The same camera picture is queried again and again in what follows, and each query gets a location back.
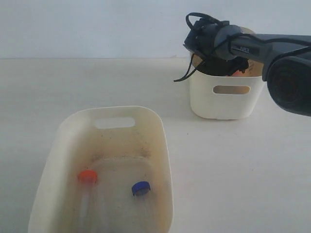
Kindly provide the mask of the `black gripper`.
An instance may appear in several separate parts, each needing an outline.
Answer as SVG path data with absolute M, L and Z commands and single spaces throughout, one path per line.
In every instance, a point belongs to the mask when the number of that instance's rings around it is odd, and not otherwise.
M 248 59 L 242 57 L 236 57 L 233 60 L 223 60 L 210 56 L 198 67 L 198 71 L 212 76 L 232 76 L 237 71 L 245 73 L 248 68 Z

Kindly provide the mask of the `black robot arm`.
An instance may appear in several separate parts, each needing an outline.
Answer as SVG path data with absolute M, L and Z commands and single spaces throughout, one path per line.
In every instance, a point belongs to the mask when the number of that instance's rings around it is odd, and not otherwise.
M 202 58 L 235 58 L 263 64 L 262 79 L 272 100 L 283 110 L 311 115 L 311 37 L 244 33 L 228 21 L 195 22 L 196 53 Z

